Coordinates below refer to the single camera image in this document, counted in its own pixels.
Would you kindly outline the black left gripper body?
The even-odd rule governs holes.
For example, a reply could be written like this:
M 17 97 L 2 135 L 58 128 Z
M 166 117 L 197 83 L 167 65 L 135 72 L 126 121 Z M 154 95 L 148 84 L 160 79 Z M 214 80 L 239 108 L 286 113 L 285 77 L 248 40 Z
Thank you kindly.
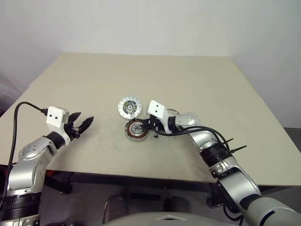
M 74 125 L 74 122 L 69 122 L 69 117 L 67 119 L 67 123 L 64 124 L 64 131 L 69 136 L 70 139 L 78 139 L 80 134 L 78 133 L 78 127 Z

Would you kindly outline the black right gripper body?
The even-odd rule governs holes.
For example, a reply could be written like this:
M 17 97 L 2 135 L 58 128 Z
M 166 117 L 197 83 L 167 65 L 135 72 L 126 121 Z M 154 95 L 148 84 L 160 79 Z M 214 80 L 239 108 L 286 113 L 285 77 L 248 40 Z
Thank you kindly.
M 154 115 L 151 115 L 148 119 L 146 119 L 146 128 L 151 129 L 153 131 L 165 133 L 165 128 L 164 128 L 163 124 Z

